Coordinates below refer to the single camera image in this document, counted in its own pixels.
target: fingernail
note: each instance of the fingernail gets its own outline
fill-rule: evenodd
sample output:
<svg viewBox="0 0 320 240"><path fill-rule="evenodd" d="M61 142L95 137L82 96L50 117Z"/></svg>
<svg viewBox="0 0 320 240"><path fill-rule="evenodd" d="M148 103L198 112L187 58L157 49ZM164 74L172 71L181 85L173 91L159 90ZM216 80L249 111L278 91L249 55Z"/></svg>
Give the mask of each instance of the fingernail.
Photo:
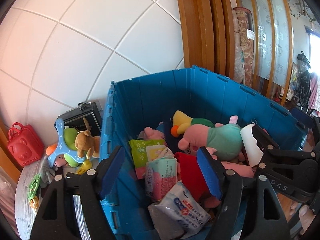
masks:
<svg viewBox="0 0 320 240"><path fill-rule="evenodd" d="M308 209L309 209L309 207L308 207L307 205L303 206L303 207L300 208L300 210L299 210L299 215L300 215L300 216L304 216L304 215L307 213Z"/></svg>

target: red plastic pig backpack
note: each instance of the red plastic pig backpack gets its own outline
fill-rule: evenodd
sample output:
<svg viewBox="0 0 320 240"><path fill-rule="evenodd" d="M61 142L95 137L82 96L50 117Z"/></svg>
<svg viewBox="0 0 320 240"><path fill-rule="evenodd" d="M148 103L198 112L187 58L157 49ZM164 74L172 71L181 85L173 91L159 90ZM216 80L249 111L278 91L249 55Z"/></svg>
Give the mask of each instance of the red plastic pig backpack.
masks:
<svg viewBox="0 0 320 240"><path fill-rule="evenodd" d="M30 124L23 126L19 122L15 122L9 129L7 147L23 167L40 160L44 152L44 144L33 127Z"/></svg>

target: yellow plush toy duck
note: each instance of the yellow plush toy duck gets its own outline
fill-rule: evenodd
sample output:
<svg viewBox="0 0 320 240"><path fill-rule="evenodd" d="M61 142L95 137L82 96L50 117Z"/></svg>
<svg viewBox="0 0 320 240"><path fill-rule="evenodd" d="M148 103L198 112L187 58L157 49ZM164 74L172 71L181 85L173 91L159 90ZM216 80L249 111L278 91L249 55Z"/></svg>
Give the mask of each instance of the yellow plush toy duck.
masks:
<svg viewBox="0 0 320 240"><path fill-rule="evenodd" d="M174 137L179 137L179 135L184 134L188 127L193 124L203 124L208 127L214 127L214 124L208 119L204 118L191 118L185 113L177 110L172 117L173 127L171 128L171 134Z"/></svg>

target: white table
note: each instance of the white table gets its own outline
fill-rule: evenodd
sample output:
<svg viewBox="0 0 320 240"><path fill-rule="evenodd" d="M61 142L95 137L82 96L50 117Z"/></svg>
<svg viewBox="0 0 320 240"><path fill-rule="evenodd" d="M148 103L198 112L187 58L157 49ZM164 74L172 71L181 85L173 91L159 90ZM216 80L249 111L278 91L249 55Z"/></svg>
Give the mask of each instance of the white table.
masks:
<svg viewBox="0 0 320 240"><path fill-rule="evenodd" d="M36 218L36 210L30 207L27 194L28 186L33 179L33 177L39 172L41 165L41 160L35 163L32 163L23 168L21 176L19 178L16 190L16 197L14 202L14 211L16 217L16 223L18 232L21 240L29 240L33 222ZM92 160L92 167L96 168L98 165L98 159ZM76 173L76 168L71 168L66 166L63 168L64 175L67 172ZM80 230L80 234L83 240L91 240L90 235L87 229L87 226L84 221L84 216L82 212L82 206L80 201L80 196L73 197L76 211L76 218Z"/></svg>

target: blue plastic bin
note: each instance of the blue plastic bin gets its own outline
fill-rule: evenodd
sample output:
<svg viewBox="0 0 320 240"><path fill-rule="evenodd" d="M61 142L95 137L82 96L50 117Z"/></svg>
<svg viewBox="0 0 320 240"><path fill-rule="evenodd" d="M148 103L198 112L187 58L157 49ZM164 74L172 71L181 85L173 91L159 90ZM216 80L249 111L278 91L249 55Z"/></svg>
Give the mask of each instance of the blue plastic bin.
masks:
<svg viewBox="0 0 320 240"><path fill-rule="evenodd" d="M144 180L137 180L128 141L154 129L176 110L213 123L239 117L241 127L255 122L266 128L281 149L297 150L307 130L285 108L242 84L196 66L112 82L104 110L100 158L122 145L126 158L106 200L106 217L117 239L159 239L148 213ZM209 228L188 239L205 239Z"/></svg>

